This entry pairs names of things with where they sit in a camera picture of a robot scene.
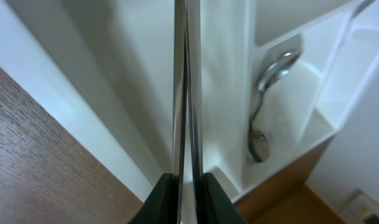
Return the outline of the white plastic cutlery tray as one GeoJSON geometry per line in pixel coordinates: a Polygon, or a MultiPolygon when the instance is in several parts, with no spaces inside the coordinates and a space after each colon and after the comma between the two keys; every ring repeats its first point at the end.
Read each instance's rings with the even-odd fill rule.
{"type": "MultiPolygon", "coordinates": [[[[201,1],[204,169],[233,200],[334,135],[379,69],[379,1],[201,1]],[[302,55],[265,94],[278,55],[302,55]]],[[[174,1],[0,1],[0,66],[140,199],[172,168],[174,1]]]]}

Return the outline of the white wall outlet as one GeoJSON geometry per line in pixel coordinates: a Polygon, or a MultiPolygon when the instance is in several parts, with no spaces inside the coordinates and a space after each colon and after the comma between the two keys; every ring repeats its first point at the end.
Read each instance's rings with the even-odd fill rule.
{"type": "Polygon", "coordinates": [[[379,224],[379,203],[361,190],[354,191],[339,210],[345,223],[379,224]]]}

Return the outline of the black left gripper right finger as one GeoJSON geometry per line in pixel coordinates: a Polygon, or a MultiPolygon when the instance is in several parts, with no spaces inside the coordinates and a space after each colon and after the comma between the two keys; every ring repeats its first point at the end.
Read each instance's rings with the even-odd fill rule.
{"type": "Polygon", "coordinates": [[[247,224],[211,172],[195,182],[195,217],[198,224],[247,224]]]}

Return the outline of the metal spoon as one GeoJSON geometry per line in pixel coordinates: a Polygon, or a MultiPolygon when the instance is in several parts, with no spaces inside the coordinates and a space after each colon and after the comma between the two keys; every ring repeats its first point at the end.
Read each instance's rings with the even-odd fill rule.
{"type": "Polygon", "coordinates": [[[258,163],[264,162],[269,157],[268,138],[261,130],[255,128],[249,121],[248,150],[251,158],[258,163]]]}
{"type": "Polygon", "coordinates": [[[255,112],[251,114],[250,121],[254,121],[261,111],[261,107],[264,101],[264,94],[278,81],[283,79],[288,73],[291,67],[298,61],[302,55],[302,50],[291,49],[278,55],[273,62],[263,70],[258,77],[255,88],[259,95],[259,100],[255,112]]]}

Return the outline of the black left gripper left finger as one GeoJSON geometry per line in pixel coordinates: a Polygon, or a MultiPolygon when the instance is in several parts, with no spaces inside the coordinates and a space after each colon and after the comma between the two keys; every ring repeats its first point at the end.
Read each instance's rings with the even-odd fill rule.
{"type": "Polygon", "coordinates": [[[164,173],[129,224],[176,224],[178,178],[164,173]]]}

